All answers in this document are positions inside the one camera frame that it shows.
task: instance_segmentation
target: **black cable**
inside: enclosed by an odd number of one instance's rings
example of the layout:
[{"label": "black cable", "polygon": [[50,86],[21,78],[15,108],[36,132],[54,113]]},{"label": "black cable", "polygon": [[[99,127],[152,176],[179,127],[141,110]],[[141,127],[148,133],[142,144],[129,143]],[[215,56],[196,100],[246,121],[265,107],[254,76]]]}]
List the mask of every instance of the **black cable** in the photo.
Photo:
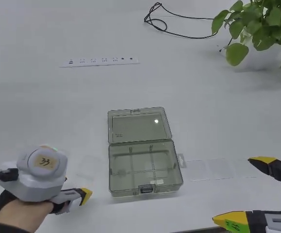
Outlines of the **black cable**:
[{"label": "black cable", "polygon": [[[176,33],[171,33],[171,32],[168,32],[167,31],[167,24],[165,23],[165,21],[159,19],[159,18],[151,18],[151,14],[156,11],[158,8],[162,7],[165,11],[167,11],[168,13],[170,13],[171,15],[174,15],[174,16],[178,16],[178,17],[182,17],[182,18],[190,18],[190,19],[205,19],[205,20],[213,20],[213,18],[203,18],[203,17],[187,17],[187,16],[181,16],[181,15],[178,15],[178,14],[175,14],[175,13],[172,13],[170,12],[169,10],[165,9],[163,7],[163,5],[159,2],[156,2],[149,10],[149,13],[146,15],[146,17],[144,18],[144,22],[153,26],[155,29],[161,31],[161,32],[164,32],[164,33],[168,33],[168,34],[171,34],[171,35],[176,35],[176,36],[180,36],[180,37],[183,37],[183,38],[188,38],[188,39],[206,39],[206,38],[210,38],[210,37],[213,37],[214,35],[217,34],[214,33],[212,35],[208,35],[208,36],[203,36],[203,37],[192,37],[192,36],[186,36],[186,35],[180,35],[180,34],[176,34]],[[153,24],[154,21],[158,21],[158,22],[161,22],[165,25],[165,29],[162,29],[156,25]]]},{"label": "black cable", "polygon": [[0,181],[8,182],[8,181],[16,181],[17,179],[18,179],[17,168],[9,168],[0,171]]},{"label": "black cable", "polygon": [[230,41],[228,42],[227,46],[229,46],[232,41],[233,41],[233,38],[230,39]]}]

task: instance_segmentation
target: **white table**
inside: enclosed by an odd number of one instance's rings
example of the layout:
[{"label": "white table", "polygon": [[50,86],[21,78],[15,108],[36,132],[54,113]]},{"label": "white table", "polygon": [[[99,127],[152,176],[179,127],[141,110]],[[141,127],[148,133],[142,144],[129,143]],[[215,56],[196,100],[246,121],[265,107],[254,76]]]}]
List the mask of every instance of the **white table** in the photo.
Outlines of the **white table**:
[{"label": "white table", "polygon": [[[232,1],[219,2],[163,3],[185,15],[213,17]],[[227,33],[188,40],[156,32],[142,23],[153,4],[0,0],[0,164],[27,145],[48,143],[69,153],[66,187],[94,191],[84,208],[49,216],[39,232],[178,232],[213,227],[213,216],[231,210],[281,210],[281,183],[265,175],[191,182],[184,169],[176,194],[112,199],[108,110],[165,107],[186,160],[281,159],[281,71],[234,72],[217,52]],[[210,33],[210,22],[163,19],[175,32]],[[111,55],[134,55],[140,64],[59,68],[70,57]],[[89,179],[77,175],[82,164],[94,162],[94,174],[84,171]]]}]

